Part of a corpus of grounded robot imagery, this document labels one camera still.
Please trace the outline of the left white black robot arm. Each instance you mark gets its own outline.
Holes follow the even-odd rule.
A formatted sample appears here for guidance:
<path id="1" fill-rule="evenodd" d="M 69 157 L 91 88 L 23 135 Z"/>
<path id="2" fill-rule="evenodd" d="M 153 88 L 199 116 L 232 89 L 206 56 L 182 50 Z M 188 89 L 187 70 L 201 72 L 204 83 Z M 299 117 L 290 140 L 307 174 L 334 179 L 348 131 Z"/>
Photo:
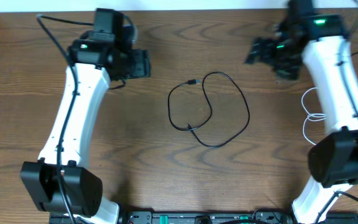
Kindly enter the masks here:
<path id="1" fill-rule="evenodd" d="M 60 53 L 67 63 L 65 89 L 50 136 L 35 162 L 25 162 L 21 180 L 36 208 L 52 223 L 125 223 L 126 214 L 103 196 L 103 183 L 88 170 L 90 141 L 102 99 L 115 81 L 150 76 L 146 50 L 133 47 L 131 19 L 98 8 L 89 30 Z"/>

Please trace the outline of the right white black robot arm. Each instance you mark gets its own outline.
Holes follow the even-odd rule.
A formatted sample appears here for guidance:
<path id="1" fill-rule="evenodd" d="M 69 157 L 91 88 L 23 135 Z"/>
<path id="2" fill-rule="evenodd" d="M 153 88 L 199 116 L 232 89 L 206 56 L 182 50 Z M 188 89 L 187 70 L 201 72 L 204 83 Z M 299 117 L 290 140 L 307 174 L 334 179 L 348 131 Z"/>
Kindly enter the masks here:
<path id="1" fill-rule="evenodd" d="M 319 14 L 311 0 L 289 0 L 274 39 L 254 40 L 246 63 L 263 62 L 289 80 L 305 66 L 325 115 L 326 135 L 308 153 L 310 178 L 291 205 L 293 223 L 322 223 L 336 200 L 358 184 L 358 79 L 352 29 L 338 14 Z"/>

